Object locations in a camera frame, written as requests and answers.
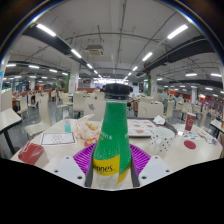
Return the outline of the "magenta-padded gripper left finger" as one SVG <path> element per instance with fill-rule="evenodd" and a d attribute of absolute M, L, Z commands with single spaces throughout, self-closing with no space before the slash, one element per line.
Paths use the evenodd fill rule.
<path fill-rule="evenodd" d="M 52 171 L 81 187 L 90 187 L 93 182 L 93 152 L 96 144 L 91 144 L 74 156 L 65 156 Z"/>

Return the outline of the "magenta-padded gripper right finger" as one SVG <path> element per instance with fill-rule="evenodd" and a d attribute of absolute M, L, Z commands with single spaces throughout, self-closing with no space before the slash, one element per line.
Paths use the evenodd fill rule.
<path fill-rule="evenodd" d="M 172 173 L 172 170 L 158 155 L 150 156 L 131 144 L 131 180 L 134 187 L 143 187 Z"/>

